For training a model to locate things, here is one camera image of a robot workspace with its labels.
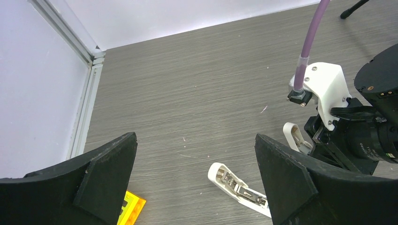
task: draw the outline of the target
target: table surface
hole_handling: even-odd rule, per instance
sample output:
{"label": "table surface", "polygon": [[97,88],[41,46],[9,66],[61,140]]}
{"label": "table surface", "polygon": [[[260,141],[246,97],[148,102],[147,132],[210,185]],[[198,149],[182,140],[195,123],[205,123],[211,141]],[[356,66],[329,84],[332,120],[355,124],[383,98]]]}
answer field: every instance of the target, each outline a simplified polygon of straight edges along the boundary
{"label": "table surface", "polygon": [[[351,94],[360,97],[353,86],[358,70],[398,43],[398,4],[373,0],[341,20],[340,13],[355,2],[330,3],[310,63],[341,65]],[[284,123],[302,128],[316,115],[314,105],[285,101],[316,7],[107,51],[86,149],[137,133],[129,190],[147,200],[137,225],[272,224],[223,193],[207,179],[207,171],[214,162],[224,163],[264,193],[256,134],[286,144]],[[380,163],[375,175],[398,178],[397,170]]]}

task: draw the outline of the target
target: purple cable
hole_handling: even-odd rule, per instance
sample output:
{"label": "purple cable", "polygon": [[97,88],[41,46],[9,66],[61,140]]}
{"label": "purple cable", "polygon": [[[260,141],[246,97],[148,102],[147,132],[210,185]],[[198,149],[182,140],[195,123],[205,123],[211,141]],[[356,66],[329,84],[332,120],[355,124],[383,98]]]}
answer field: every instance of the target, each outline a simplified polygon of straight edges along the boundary
{"label": "purple cable", "polygon": [[307,63],[312,47],[312,43],[314,42],[315,33],[318,30],[319,24],[321,23],[321,19],[323,14],[328,7],[330,0],[321,0],[318,5],[318,8],[315,11],[314,17],[312,18],[310,27],[308,29],[308,33],[306,36],[306,40],[304,41],[303,50],[301,51],[301,55],[298,59],[298,65],[296,68],[296,73],[294,77],[294,90],[301,91],[303,90],[304,76],[306,73]]}

